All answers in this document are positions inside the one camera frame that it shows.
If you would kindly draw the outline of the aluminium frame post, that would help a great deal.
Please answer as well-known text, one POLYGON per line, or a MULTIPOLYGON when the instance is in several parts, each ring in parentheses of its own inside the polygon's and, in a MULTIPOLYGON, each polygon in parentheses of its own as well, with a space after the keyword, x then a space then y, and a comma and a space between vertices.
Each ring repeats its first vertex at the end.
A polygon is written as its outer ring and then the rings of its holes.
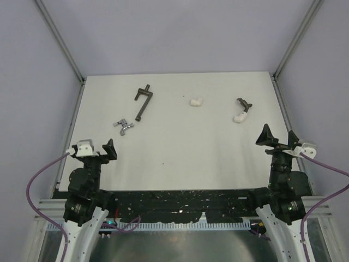
POLYGON ((74 58, 70 52, 70 50, 68 49, 58 27, 56 26, 52 16, 50 15, 44 1, 42 0, 33 0, 34 5, 36 6, 38 12, 40 13, 40 15, 42 16, 44 22, 46 23, 49 31, 51 32, 54 40, 56 41, 58 47, 60 48, 60 50, 62 51, 65 59, 67 60, 69 66, 71 67, 73 73, 75 74, 75 76, 77 77, 78 81, 80 84, 84 83, 85 77, 83 76, 83 74, 81 73, 81 71, 79 70, 76 62, 74 61, 74 58))
POLYGON ((280 63, 278 64, 275 72, 272 74, 272 78, 274 81, 276 81, 282 74, 283 70, 285 69, 293 53, 296 51, 298 45, 305 36, 308 28, 310 27, 312 21, 314 20, 323 3, 324 0, 311 1, 311 4, 308 7, 305 15, 301 19, 300 24, 295 34, 293 35, 291 42, 289 43, 286 51, 284 52, 280 63))

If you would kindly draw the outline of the far white elbow fitting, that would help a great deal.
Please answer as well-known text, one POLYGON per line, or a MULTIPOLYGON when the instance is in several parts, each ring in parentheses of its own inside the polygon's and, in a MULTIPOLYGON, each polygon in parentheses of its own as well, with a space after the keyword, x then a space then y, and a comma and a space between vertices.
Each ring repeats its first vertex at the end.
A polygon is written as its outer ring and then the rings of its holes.
POLYGON ((203 104, 203 98, 191 99, 189 102, 190 106, 200 107, 203 104))

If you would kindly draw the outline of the chrome faucet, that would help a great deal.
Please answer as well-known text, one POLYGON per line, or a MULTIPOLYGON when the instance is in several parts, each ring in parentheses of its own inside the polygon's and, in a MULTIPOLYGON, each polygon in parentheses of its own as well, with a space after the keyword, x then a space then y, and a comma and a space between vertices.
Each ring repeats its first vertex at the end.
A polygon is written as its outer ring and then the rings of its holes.
POLYGON ((121 130, 120 130, 120 135, 121 136, 124 136, 125 135, 125 131, 130 129, 130 128, 133 128, 134 127, 134 124, 133 123, 128 123, 126 121, 126 119, 121 119, 119 120, 118 122, 115 122, 113 123, 113 126, 116 127, 116 126, 121 126, 121 130))

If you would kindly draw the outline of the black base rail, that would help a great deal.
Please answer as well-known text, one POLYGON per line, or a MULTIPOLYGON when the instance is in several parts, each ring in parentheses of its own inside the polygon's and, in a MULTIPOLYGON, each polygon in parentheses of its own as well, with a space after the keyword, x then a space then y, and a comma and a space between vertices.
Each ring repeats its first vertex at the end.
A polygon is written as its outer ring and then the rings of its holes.
POLYGON ((109 218, 142 223, 197 223, 205 216, 208 223, 241 222, 255 217, 256 208, 269 201, 266 187, 222 190, 115 191, 109 218))

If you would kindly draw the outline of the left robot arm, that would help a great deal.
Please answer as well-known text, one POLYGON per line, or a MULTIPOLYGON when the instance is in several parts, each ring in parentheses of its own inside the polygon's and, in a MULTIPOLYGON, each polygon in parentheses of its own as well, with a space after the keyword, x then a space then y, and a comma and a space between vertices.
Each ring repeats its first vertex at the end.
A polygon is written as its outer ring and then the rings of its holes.
POLYGON ((117 152, 112 139, 102 148, 105 154, 96 151, 93 141, 87 139, 66 150, 69 156, 83 163, 83 167, 69 175, 57 261, 89 261, 104 219, 116 213, 115 195, 100 189, 100 177, 101 166, 117 160, 117 152))

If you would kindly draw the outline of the left aluminium frame post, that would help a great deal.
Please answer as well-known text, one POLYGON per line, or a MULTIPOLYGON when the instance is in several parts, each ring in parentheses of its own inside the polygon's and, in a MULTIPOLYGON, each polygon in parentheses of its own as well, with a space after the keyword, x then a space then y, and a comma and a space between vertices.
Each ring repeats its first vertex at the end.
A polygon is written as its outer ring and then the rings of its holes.
POLYGON ((81 73, 81 71, 79 70, 76 62, 74 61, 74 58, 70 52, 70 50, 68 49, 58 27, 56 26, 52 16, 50 15, 44 1, 42 0, 33 0, 34 5, 36 6, 38 12, 40 13, 40 15, 42 16, 44 22, 46 23, 49 31, 51 32, 54 40, 56 41, 58 47, 60 48, 60 50, 62 51, 65 59, 67 60, 69 66, 71 67, 73 73, 75 74, 75 76, 77 77, 78 81, 80 84, 84 83, 85 77, 83 76, 83 74, 81 73))

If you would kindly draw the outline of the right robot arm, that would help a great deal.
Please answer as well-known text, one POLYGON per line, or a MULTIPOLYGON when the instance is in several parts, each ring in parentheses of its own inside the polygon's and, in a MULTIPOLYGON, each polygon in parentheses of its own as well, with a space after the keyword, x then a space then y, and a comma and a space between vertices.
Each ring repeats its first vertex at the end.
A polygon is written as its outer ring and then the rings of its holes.
POLYGON ((281 144, 267 124, 256 145, 266 146, 265 153, 272 157, 269 182, 249 192, 246 207, 262 220, 278 261, 314 261, 302 199, 312 191, 307 174, 294 171, 292 163, 294 158, 314 159, 317 147, 301 143, 293 131, 288 133, 288 143, 281 144))

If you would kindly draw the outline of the white elbow fitting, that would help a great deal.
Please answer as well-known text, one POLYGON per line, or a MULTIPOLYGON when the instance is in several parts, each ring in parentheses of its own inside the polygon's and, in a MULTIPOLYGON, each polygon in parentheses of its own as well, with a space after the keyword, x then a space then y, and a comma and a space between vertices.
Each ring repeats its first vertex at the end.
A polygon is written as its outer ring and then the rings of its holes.
POLYGON ((243 123, 247 119, 247 117, 248 117, 248 113, 243 111, 239 115, 235 116, 233 118, 233 121, 235 123, 243 123))

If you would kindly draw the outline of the right aluminium frame post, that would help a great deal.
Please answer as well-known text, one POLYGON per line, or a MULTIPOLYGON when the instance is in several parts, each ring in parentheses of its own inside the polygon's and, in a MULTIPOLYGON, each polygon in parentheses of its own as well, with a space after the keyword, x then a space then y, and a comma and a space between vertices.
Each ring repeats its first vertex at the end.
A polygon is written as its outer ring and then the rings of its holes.
POLYGON ((305 15, 301 19, 300 24, 295 34, 293 35, 291 42, 289 43, 286 51, 284 52, 280 63, 278 64, 275 72, 272 74, 272 78, 274 81, 276 81, 282 74, 283 70, 285 69, 293 53, 296 51, 298 45, 305 36, 308 28, 310 27, 312 21, 314 20, 323 3, 324 0, 311 1, 311 4, 308 7, 305 15))

